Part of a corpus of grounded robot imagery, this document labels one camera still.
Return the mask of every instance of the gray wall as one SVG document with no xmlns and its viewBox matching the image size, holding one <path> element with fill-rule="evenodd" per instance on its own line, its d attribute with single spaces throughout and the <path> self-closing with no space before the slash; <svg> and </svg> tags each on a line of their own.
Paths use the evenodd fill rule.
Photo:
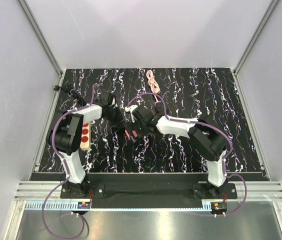
<svg viewBox="0 0 282 240">
<path fill-rule="evenodd" d="M 29 174 L 56 81 L 17 1 L 0 1 L 0 236 Z"/>
<path fill-rule="evenodd" d="M 273 180 L 282 183 L 282 1 L 239 73 Z"/>
<path fill-rule="evenodd" d="M 232 67 L 271 0 L 27 0 L 62 68 Z"/>
</svg>

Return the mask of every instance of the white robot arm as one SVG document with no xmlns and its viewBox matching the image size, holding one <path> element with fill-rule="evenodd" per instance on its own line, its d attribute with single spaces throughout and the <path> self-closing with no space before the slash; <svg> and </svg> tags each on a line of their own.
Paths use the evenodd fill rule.
<svg viewBox="0 0 282 240">
<path fill-rule="evenodd" d="M 207 160 L 208 182 L 212 186 L 211 191 L 221 191 L 227 184 L 226 173 L 223 169 L 223 157 L 226 154 L 225 138 L 210 128 L 190 123 L 190 121 L 202 121 L 209 125 L 214 125 L 210 116 L 199 119 L 187 119 L 163 116 L 156 110 L 156 115 L 144 106 L 131 106 L 126 108 L 131 114 L 131 121 L 123 121 L 120 109 L 117 107 L 116 98 L 111 93 L 102 93 L 94 104 L 83 110 L 78 110 L 69 114 L 58 126 L 55 134 L 55 145 L 59 152 L 64 155 L 62 164 L 66 175 L 69 176 L 69 184 L 73 190 L 86 192 L 83 182 L 87 178 L 86 172 L 82 168 L 79 156 L 81 143 L 81 133 L 84 124 L 93 120 L 105 118 L 111 121 L 113 126 L 124 127 L 128 137 L 133 141 L 143 139 L 143 136 L 153 134 L 175 134 L 191 139 L 191 143 L 198 150 L 201 156 Z M 47 142 L 51 144 L 52 131 L 56 121 L 63 115 L 62 110 L 55 112 L 47 136 Z"/>
</svg>

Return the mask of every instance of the aluminum frame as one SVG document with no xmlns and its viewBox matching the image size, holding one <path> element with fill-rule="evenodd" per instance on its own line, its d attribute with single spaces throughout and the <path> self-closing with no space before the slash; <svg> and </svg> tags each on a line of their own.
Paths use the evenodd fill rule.
<svg viewBox="0 0 282 240">
<path fill-rule="evenodd" d="M 49 192 L 58 185 L 58 181 L 21 181 L 16 191 L 15 201 L 42 201 Z M 243 199 L 245 189 L 244 184 L 240 181 L 230 181 L 235 184 L 238 200 Z M 247 198 L 246 201 L 271 201 L 282 202 L 282 188 L 278 181 L 247 181 Z M 49 200 L 69 201 L 67 198 L 60 198 L 61 186 L 57 188 Z M 229 202 L 236 202 L 237 199 L 228 199 Z"/>
<path fill-rule="evenodd" d="M 233 79 L 234 79 L 234 82 L 235 82 L 235 85 L 236 85 L 236 88 L 237 88 L 237 92 L 239 94 L 239 99 L 240 99 L 240 102 L 242 104 L 244 114 L 245 114 L 245 117 L 246 117 L 247 125 L 249 127 L 249 130 L 250 130 L 250 133 L 251 133 L 251 136 L 252 136 L 252 140 L 253 140 L 253 143 L 254 143 L 254 146 L 255 146 L 256 154 L 258 156 L 258 159 L 259 159 L 259 162 L 260 162 L 260 165 L 261 165 L 261 169 L 265 170 L 266 176 L 270 180 L 271 175 L 270 175 L 269 167 L 268 167 L 268 164 L 267 164 L 267 161 L 266 161 L 265 154 L 264 154 L 262 147 L 261 147 L 261 144 L 260 144 L 260 140 L 259 140 L 259 137 L 258 137 L 258 134 L 257 134 L 257 131 L 256 131 L 255 124 L 254 124 L 254 122 L 251 118 L 251 112 L 250 112 L 250 109 L 248 107 L 246 96 L 245 96 L 244 91 L 242 89 L 238 75 L 235 74 L 234 70 L 231 70 L 231 72 L 232 72 L 232 76 L 233 76 Z"/>
<path fill-rule="evenodd" d="M 261 33 L 263 32 L 263 30 L 265 29 L 267 23 L 269 22 L 271 16 L 273 15 L 273 13 L 275 12 L 277 6 L 279 5 L 281 0 L 272 0 L 269 4 L 269 6 L 267 7 L 259 25 L 257 26 L 250 42 L 248 43 L 248 45 L 246 46 L 246 49 L 244 50 L 239 62 L 237 63 L 234 72 L 235 74 L 238 74 L 243 66 L 243 64 L 245 63 L 246 59 L 248 58 L 251 50 L 253 49 L 253 47 L 255 46 L 258 38 L 260 37 Z"/>
<path fill-rule="evenodd" d="M 14 201 L 10 221 L 6 228 L 5 235 L 2 239 L 15 240 L 17 238 L 25 207 L 26 201 Z"/>
<path fill-rule="evenodd" d="M 39 41 L 39 43 L 41 44 L 43 51 L 45 52 L 47 58 L 49 59 L 50 63 L 52 64 L 55 72 L 57 73 L 57 75 L 60 77 L 62 75 L 63 70 L 61 69 L 61 67 L 58 64 L 58 61 L 56 60 L 55 56 L 53 55 L 45 37 L 43 36 L 37 21 L 34 17 L 34 15 L 32 14 L 27 1 L 26 0 L 17 0 L 17 2 L 19 3 L 21 10 L 23 11 L 26 19 L 28 20 L 30 27 L 32 28 L 34 34 L 37 37 L 37 40 Z"/>
</svg>

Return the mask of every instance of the metal base plate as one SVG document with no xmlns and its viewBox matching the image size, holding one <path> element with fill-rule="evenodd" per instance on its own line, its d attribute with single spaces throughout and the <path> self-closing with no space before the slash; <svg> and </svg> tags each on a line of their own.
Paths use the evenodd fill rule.
<svg viewBox="0 0 282 240">
<path fill-rule="evenodd" d="M 207 186 L 207 183 L 193 183 L 192 184 L 193 198 L 198 199 L 198 200 L 202 200 L 202 199 L 223 200 L 225 198 L 224 194 L 221 194 L 217 197 L 210 197 L 210 194 L 205 191 L 206 186 Z M 195 193 L 195 190 L 202 191 L 200 193 L 201 197 Z M 227 199 L 237 199 L 238 198 L 236 185 L 234 183 L 228 183 L 225 186 L 225 192 L 226 192 Z"/>
<path fill-rule="evenodd" d="M 93 199 L 102 199 L 105 191 L 105 185 L 101 182 L 90 183 L 89 190 L 92 190 L 93 192 L 93 197 L 92 197 Z M 61 189 L 60 198 L 61 199 L 89 199 L 90 195 L 89 193 L 82 196 L 69 193 L 66 186 L 63 185 Z"/>
</svg>

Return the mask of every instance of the purple cable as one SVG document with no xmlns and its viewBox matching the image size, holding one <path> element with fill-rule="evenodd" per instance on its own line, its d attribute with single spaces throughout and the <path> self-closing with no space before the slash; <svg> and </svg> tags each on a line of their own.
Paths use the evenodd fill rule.
<svg viewBox="0 0 282 240">
<path fill-rule="evenodd" d="M 58 236 L 56 234 L 54 234 L 50 228 L 48 227 L 47 223 L 46 223 L 46 219 L 45 219 L 45 207 L 46 207 L 46 203 L 48 201 L 48 198 L 51 196 L 51 194 L 60 186 L 62 186 L 63 184 L 65 184 L 68 180 L 69 180 L 70 176 L 67 177 L 66 180 L 64 180 L 63 182 L 59 183 L 55 188 L 52 189 L 52 191 L 46 196 L 44 202 L 43 202 L 43 205 L 42 205 L 42 210 L 41 210 L 41 216 L 42 216 L 42 221 L 43 221 L 43 225 L 45 227 L 45 229 L 47 230 L 47 232 L 52 235 L 53 237 L 57 238 L 57 239 L 62 239 L 62 240 L 74 240 L 74 239 L 77 239 L 81 236 L 81 234 L 83 233 L 84 229 L 85 229 L 85 220 L 83 218 L 83 216 L 81 215 L 78 215 L 80 216 L 81 220 L 82 220 L 82 229 L 81 231 L 79 232 L 78 235 L 74 236 L 74 237 L 61 237 L 61 236 Z"/>
<path fill-rule="evenodd" d="M 78 108 L 77 110 L 70 110 L 70 111 L 67 111 L 65 114 L 63 114 L 59 120 L 56 122 L 54 128 L 53 128 L 53 132 L 52 132 L 52 139 L 51 139 L 51 144 L 52 144 L 52 148 L 54 150 L 54 152 L 60 157 L 60 159 L 64 159 L 64 156 L 57 150 L 57 147 L 56 147 L 56 132 L 57 132 L 57 129 L 61 123 L 61 121 L 66 117 L 68 116 L 69 114 L 71 113 L 74 113 L 74 112 L 77 112 L 79 110 L 84 110 L 84 109 L 87 109 L 91 106 L 91 104 L 93 103 L 93 100 L 95 98 L 95 84 L 92 85 L 92 97 L 91 97 L 91 101 L 89 104 L 87 104 L 86 106 L 83 106 L 83 107 L 80 107 Z M 45 229 L 47 230 L 47 232 L 52 235 L 53 237 L 57 238 L 57 239 L 62 239 L 62 240 L 74 240 L 74 239 L 77 239 L 81 236 L 81 234 L 83 233 L 84 229 L 85 229 L 85 219 L 83 218 L 83 216 L 79 215 L 81 220 L 82 220 L 82 229 L 81 231 L 79 232 L 79 234 L 77 236 L 74 236 L 74 237 L 70 237 L 70 238 L 67 238 L 67 237 L 61 237 L 61 236 L 58 236 L 56 234 L 54 234 L 50 229 L 49 229 L 49 226 L 47 225 L 46 223 L 46 219 L 45 219 L 45 207 L 46 207 L 46 203 L 49 199 L 49 197 L 51 196 L 51 194 L 60 186 L 62 186 L 63 184 L 65 184 L 67 181 L 69 181 L 70 179 L 70 169 L 69 169 L 69 166 L 68 166 L 68 163 L 64 160 L 63 161 L 64 163 L 64 167 L 66 168 L 66 171 L 67 173 L 69 174 L 69 176 L 61 183 L 59 183 L 55 188 L 53 188 L 51 190 L 51 192 L 46 196 L 44 202 L 43 202 L 43 205 L 42 205 L 42 210 L 41 210 L 41 216 L 42 216 L 42 221 L 43 221 L 43 225 L 45 227 Z"/>
<path fill-rule="evenodd" d="M 247 184 L 246 184 L 245 179 L 241 175 L 239 175 L 237 173 L 233 173 L 230 176 L 228 176 L 227 178 L 230 179 L 232 177 L 238 177 L 243 182 L 243 185 L 244 185 L 244 197 L 243 197 L 243 201 L 242 201 L 241 205 L 236 210 L 226 214 L 228 216 L 231 216 L 231 215 L 237 213 L 243 207 L 243 205 L 246 203 L 247 196 L 248 196 L 248 188 L 247 188 Z"/>
<path fill-rule="evenodd" d="M 213 129 L 214 131 L 218 132 L 219 134 L 221 134 L 225 140 L 227 141 L 227 143 L 229 144 L 229 149 L 227 151 L 227 153 L 224 155 L 223 159 L 226 159 L 227 156 L 230 155 L 230 153 L 232 152 L 233 150 L 233 146 L 232 146 L 232 142 L 231 140 L 228 138 L 228 136 L 223 132 L 221 131 L 220 129 L 216 128 L 215 126 L 212 126 L 210 124 L 207 124 L 207 123 L 204 123 L 204 122 L 200 122 L 200 121 L 186 121 L 186 120 L 181 120 L 181 119 L 177 119 L 177 118 L 173 118 L 173 117 L 169 117 L 168 114 L 167 114 L 167 106 L 166 106 L 166 103 L 164 101 L 164 99 L 159 95 L 159 94 L 156 94 L 156 93 L 153 93 L 153 92 L 145 92 L 145 93 L 141 93 L 139 95 L 136 95 L 128 104 L 127 104 L 127 107 L 129 107 L 134 100 L 136 100 L 138 97 L 141 97 L 141 96 L 144 96 L 144 95 L 153 95 L 153 96 L 156 96 L 158 97 L 162 103 L 163 103 L 163 108 L 164 108 L 164 115 L 165 115 L 165 118 L 168 119 L 169 121 L 174 121 L 174 122 L 178 122 L 178 123 L 185 123 L 185 124 L 188 124 L 188 123 L 191 123 L 191 124 L 199 124 L 199 125 L 202 125 L 202 126 L 205 126 L 205 127 L 208 127 L 210 129 Z M 222 161 L 222 172 L 223 174 L 226 174 L 226 162 L 225 161 Z"/>
<path fill-rule="evenodd" d="M 56 219 L 54 219 L 54 221 L 53 222 L 51 222 L 51 223 L 49 223 L 47 226 L 48 227 L 51 227 L 53 224 L 55 224 L 56 222 L 58 222 L 60 219 L 63 219 L 64 217 L 67 217 L 67 216 L 69 216 L 69 215 L 72 215 L 72 213 L 66 213 L 66 214 L 63 214 L 63 215 L 61 215 L 61 216 L 59 216 L 58 218 L 56 218 Z M 44 231 L 44 230 L 47 230 L 45 227 L 43 227 L 43 228 L 41 228 L 41 229 L 34 229 L 33 227 L 32 227 L 32 223 L 31 223 L 31 217 L 29 218 L 29 225 L 30 225 L 30 228 L 32 229 L 32 231 L 33 232 L 36 232 L 36 233 L 40 233 L 40 232 L 42 232 L 42 231 Z"/>
</svg>

